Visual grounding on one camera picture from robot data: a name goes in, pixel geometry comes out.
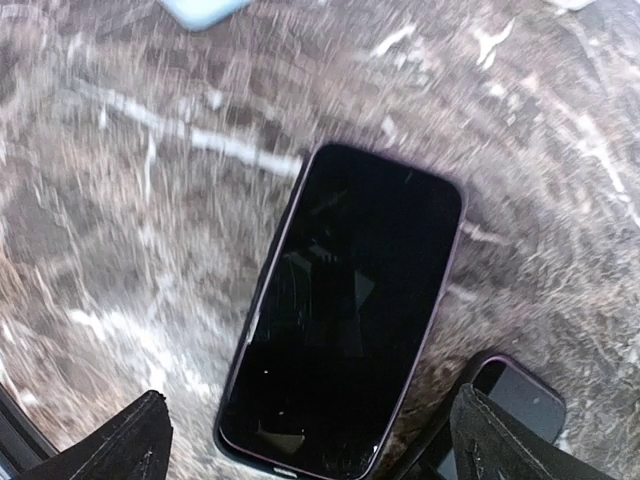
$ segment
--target second smartphone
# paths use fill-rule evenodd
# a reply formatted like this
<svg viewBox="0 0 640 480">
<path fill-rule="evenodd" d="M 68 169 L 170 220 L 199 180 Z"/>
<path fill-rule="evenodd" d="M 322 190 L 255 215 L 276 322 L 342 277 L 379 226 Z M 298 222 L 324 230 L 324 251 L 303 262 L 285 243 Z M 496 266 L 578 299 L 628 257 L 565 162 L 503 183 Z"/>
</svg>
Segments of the second smartphone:
<svg viewBox="0 0 640 480">
<path fill-rule="evenodd" d="M 429 331 L 462 211 L 458 189 L 438 175 L 322 147 L 256 289 L 218 447 L 284 477 L 363 478 Z"/>
<path fill-rule="evenodd" d="M 555 390 L 510 356 L 480 352 L 469 361 L 431 420 L 385 480 L 457 480 L 449 413 L 465 383 L 471 383 L 547 442 L 553 442 L 564 425 L 566 407 Z"/>
</svg>

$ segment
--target black phone screen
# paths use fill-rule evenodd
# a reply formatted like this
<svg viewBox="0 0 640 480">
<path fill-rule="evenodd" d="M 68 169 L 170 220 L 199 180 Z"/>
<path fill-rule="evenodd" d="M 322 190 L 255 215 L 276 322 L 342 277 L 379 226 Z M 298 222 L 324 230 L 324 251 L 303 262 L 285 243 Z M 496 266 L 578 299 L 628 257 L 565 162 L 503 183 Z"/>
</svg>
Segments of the black phone screen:
<svg viewBox="0 0 640 480">
<path fill-rule="evenodd" d="M 357 479 L 403 397 L 462 200 L 440 177 L 339 145 L 301 188 L 219 432 L 284 468 Z"/>
<path fill-rule="evenodd" d="M 472 383 L 543 440 L 552 442 L 560 433 L 565 417 L 562 400 L 524 371 L 509 365 L 509 362 L 501 359 L 489 361 Z M 431 475 L 425 477 L 424 471 Z M 449 422 L 430 442 L 413 473 L 408 475 L 407 479 L 410 478 L 458 478 Z"/>
</svg>

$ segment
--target phone case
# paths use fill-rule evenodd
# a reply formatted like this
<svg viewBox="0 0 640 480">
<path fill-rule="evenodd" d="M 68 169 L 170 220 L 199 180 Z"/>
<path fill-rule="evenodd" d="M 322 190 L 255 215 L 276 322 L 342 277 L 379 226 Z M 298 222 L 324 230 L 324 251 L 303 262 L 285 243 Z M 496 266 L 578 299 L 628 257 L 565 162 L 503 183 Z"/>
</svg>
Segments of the phone case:
<svg viewBox="0 0 640 480">
<path fill-rule="evenodd" d="M 501 361 L 519 372 L 531 382 L 535 383 L 542 390 L 545 390 L 550 396 L 554 397 L 559 403 L 562 404 L 563 409 L 566 411 L 566 405 L 564 399 L 560 394 L 547 385 L 540 377 L 530 372 L 527 368 L 518 363 L 515 359 L 500 353 L 497 350 L 483 350 L 476 353 L 467 365 L 463 368 L 460 376 L 456 379 L 451 390 L 445 395 L 444 400 L 433 413 L 427 425 L 420 431 L 418 436 L 411 442 L 409 447 L 402 454 L 400 459 L 391 467 L 391 470 L 385 475 L 385 480 L 400 480 L 402 479 L 415 463 L 420 459 L 427 446 L 433 441 L 434 437 L 438 434 L 440 429 L 449 420 L 449 412 L 453 405 L 453 401 L 458 394 L 458 391 L 462 385 L 466 383 L 473 383 L 474 379 L 478 376 L 482 368 L 491 361 Z"/>
<path fill-rule="evenodd" d="M 225 389 L 224 389 L 223 395 L 222 395 L 221 400 L 220 400 L 220 405 L 218 407 L 218 412 L 222 411 L 222 409 L 225 407 L 225 405 L 227 403 L 229 392 L 230 392 L 230 390 L 231 390 L 231 388 L 232 388 L 232 386 L 233 386 L 233 384 L 235 382 L 235 377 L 236 377 L 237 371 L 238 371 L 238 362 L 243 357 L 244 350 L 246 348 L 247 335 L 250 333 L 250 329 L 253 326 L 254 317 L 255 317 L 255 315 L 257 313 L 257 307 L 260 304 L 260 302 L 262 301 L 262 298 L 264 297 L 264 295 L 266 293 L 265 286 L 269 282 L 269 280 L 271 278 L 271 275 L 272 275 L 272 273 L 273 273 L 273 271 L 275 269 L 276 259 L 277 259 L 278 255 L 279 255 L 280 250 L 282 248 L 282 245 L 284 243 L 285 235 L 286 235 L 286 233 L 287 233 L 287 231 L 289 229 L 289 225 L 290 225 L 290 223 L 291 223 L 291 221 L 293 219 L 293 214 L 294 214 L 295 209 L 296 209 L 296 207 L 298 205 L 298 202 L 300 200 L 300 196 L 301 196 L 301 193 L 302 193 L 302 191 L 304 189 L 304 186 L 306 184 L 306 181 L 307 181 L 307 178 L 309 176 L 309 172 L 311 170 L 311 167 L 312 167 L 312 165 L 314 163 L 315 158 L 317 157 L 317 153 L 320 150 L 322 150 L 324 148 L 327 148 L 327 147 L 331 147 L 331 146 L 339 146 L 339 147 L 347 147 L 347 148 L 358 148 L 358 147 L 354 147 L 354 146 L 347 146 L 347 145 L 344 145 L 344 144 L 331 144 L 331 143 L 330 144 L 325 144 L 325 145 L 322 145 L 320 148 L 318 148 L 316 150 L 316 152 L 311 156 L 311 158 L 309 158 L 307 156 L 307 158 L 305 159 L 303 168 L 302 168 L 300 174 L 298 175 L 298 178 L 296 179 L 296 182 L 295 182 L 291 197 L 289 198 L 287 206 L 285 207 L 285 211 L 284 211 L 284 213 L 282 215 L 282 218 L 281 218 L 281 220 L 280 220 L 280 222 L 278 224 L 278 227 L 277 227 L 276 232 L 274 234 L 273 240 L 272 240 L 271 245 L 269 247 L 267 260 L 265 261 L 265 264 L 262 267 L 262 270 L 261 270 L 260 275 L 258 277 L 258 282 L 257 282 L 257 286 L 256 286 L 256 289 L 255 289 L 254 297 L 253 297 L 253 299 L 251 301 L 249 313 L 247 315 L 247 320 L 245 321 L 245 325 L 243 327 L 242 334 L 241 334 L 240 339 L 238 341 L 238 348 L 236 349 L 236 352 L 235 352 L 234 358 L 233 358 L 233 362 L 232 362 L 231 367 L 229 369 L 229 374 L 228 374 L 228 377 L 227 377 L 227 381 L 225 383 Z M 381 155 L 381 154 L 377 154 L 377 153 L 374 153 L 374 154 L 376 154 L 376 155 L 378 155 L 378 156 L 380 156 L 382 158 L 389 158 L 389 157 L 387 157 L 385 155 Z M 410 166 L 412 168 L 415 168 L 415 167 L 413 167 L 411 165 L 408 165 L 405 162 L 401 162 L 401 161 L 398 161 L 396 159 L 393 159 L 393 160 L 390 159 L 390 161 L 394 161 L 396 163 L 400 163 L 402 165 L 407 165 L 407 166 Z M 427 173 L 429 173 L 431 175 L 437 176 L 437 177 L 447 181 L 448 183 L 450 183 L 451 185 L 454 186 L 454 188 L 458 192 L 458 195 L 460 196 L 460 199 L 461 199 L 460 217 L 458 219 L 458 224 L 460 224 L 460 222 L 462 222 L 462 219 L 464 219 L 465 212 L 466 212 L 466 207 L 467 207 L 467 198 L 464 195 L 463 190 L 461 190 L 461 188 L 459 187 L 459 185 L 455 181 L 453 181 L 451 178 L 449 178 L 449 177 L 447 177 L 445 175 L 436 174 L 436 173 L 430 171 L 429 169 L 422 169 L 422 170 L 426 171 Z M 440 293 L 439 293 L 438 299 L 437 299 L 437 301 L 436 301 L 436 303 L 434 305 L 432 315 L 435 315 L 435 312 L 438 309 L 438 304 L 439 304 L 440 300 L 442 299 L 442 297 L 444 296 L 444 292 L 445 292 L 444 285 L 446 284 L 446 281 L 447 281 L 447 279 L 449 277 L 449 272 L 451 270 L 452 259 L 454 257 L 456 246 L 457 246 L 458 241 L 459 241 L 459 236 L 460 236 L 459 232 L 460 232 L 460 230 L 458 229 L 458 232 L 456 233 L 456 236 L 454 238 L 454 241 L 453 241 L 453 244 L 452 244 L 452 247 L 451 247 L 451 253 L 449 255 L 449 263 L 448 263 L 447 269 L 445 271 L 445 274 L 444 274 L 444 277 L 443 277 L 443 280 L 442 280 L 442 284 L 440 286 Z M 418 351 L 416 359 L 422 353 L 426 338 L 429 336 L 429 333 L 430 333 L 430 330 L 431 330 L 431 327 L 432 327 L 432 323 L 433 322 L 430 323 L 429 327 L 427 328 L 427 331 L 425 332 L 425 335 L 424 335 L 424 338 L 422 340 L 422 344 L 421 344 L 421 347 L 420 347 L 420 349 Z M 404 398 L 406 396 L 409 383 L 410 383 L 411 379 L 413 378 L 415 367 L 416 367 L 416 364 L 414 364 L 414 366 L 413 366 L 413 368 L 412 368 L 412 370 L 410 372 L 410 375 L 409 375 L 409 381 L 407 381 L 407 384 L 405 385 L 405 387 L 404 387 L 404 389 L 402 391 L 402 397 L 401 397 L 402 400 L 401 400 L 400 404 L 404 401 Z M 400 405 L 398 405 L 398 408 L 393 413 L 393 417 L 392 417 L 392 421 L 390 423 L 390 426 L 393 424 L 393 421 L 395 421 L 395 418 L 396 418 L 397 413 L 399 411 L 399 406 Z M 234 448 L 233 446 L 229 445 L 225 441 L 225 439 L 222 437 L 222 435 L 220 434 L 219 422 L 220 422 L 220 415 L 217 413 L 216 414 L 216 419 L 215 419 L 215 422 L 214 422 L 214 430 L 213 430 L 214 443 L 215 443 L 216 447 L 222 453 L 224 453 L 224 455 L 226 455 L 227 457 L 231 458 L 232 460 L 240 462 L 240 463 L 243 463 L 243 464 L 248 465 L 250 467 L 253 467 L 253 468 L 257 469 L 257 470 L 261 470 L 263 472 L 269 473 L 271 475 L 277 475 L 277 476 L 280 476 L 280 477 L 283 477 L 283 478 L 309 478 L 309 479 L 316 478 L 316 477 L 302 475 L 299 472 L 296 472 L 295 474 L 293 474 L 293 473 L 288 474 L 289 472 L 286 469 L 279 468 L 279 466 L 277 464 L 275 464 L 275 463 L 271 463 L 269 461 L 261 461 L 256 457 L 253 457 L 251 455 L 247 455 L 247 454 L 244 454 L 244 453 L 238 451 L 236 448 Z M 385 435 L 383 437 L 383 443 L 388 438 L 389 432 L 391 430 L 390 426 L 387 429 L 387 431 L 386 431 L 386 433 L 385 433 Z M 365 477 L 368 476 L 371 473 L 372 470 L 374 470 L 375 465 L 377 464 L 377 462 L 380 459 L 380 453 L 381 453 L 382 450 L 383 450 L 382 448 L 380 448 L 378 450 L 378 454 L 377 454 L 376 458 L 374 459 L 374 461 L 372 462 L 372 467 L 367 472 Z"/>
</svg>

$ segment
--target brown marble surface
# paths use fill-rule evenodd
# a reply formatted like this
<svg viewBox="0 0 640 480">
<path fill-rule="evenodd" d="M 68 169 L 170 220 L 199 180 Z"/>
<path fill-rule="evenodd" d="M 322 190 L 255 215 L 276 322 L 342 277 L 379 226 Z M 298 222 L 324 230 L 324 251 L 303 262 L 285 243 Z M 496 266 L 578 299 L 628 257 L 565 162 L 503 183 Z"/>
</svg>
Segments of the brown marble surface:
<svg viewBox="0 0 640 480">
<path fill-rule="evenodd" d="M 387 460 L 475 351 L 556 387 L 561 446 L 640 477 L 640 4 L 0 0 L 0 378 L 59 447 L 144 390 L 171 478 L 254 478 L 211 428 L 304 152 L 346 140 L 469 195 Z"/>
</svg>

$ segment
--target light blue object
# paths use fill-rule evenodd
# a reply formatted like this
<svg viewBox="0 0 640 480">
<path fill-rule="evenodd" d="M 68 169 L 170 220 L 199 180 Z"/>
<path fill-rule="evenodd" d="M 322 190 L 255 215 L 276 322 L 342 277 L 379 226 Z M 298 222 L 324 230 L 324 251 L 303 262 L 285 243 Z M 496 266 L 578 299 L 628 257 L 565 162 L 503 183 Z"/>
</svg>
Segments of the light blue object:
<svg viewBox="0 0 640 480">
<path fill-rule="evenodd" d="M 204 30 L 246 7 L 252 0 L 160 0 L 187 30 Z"/>
</svg>

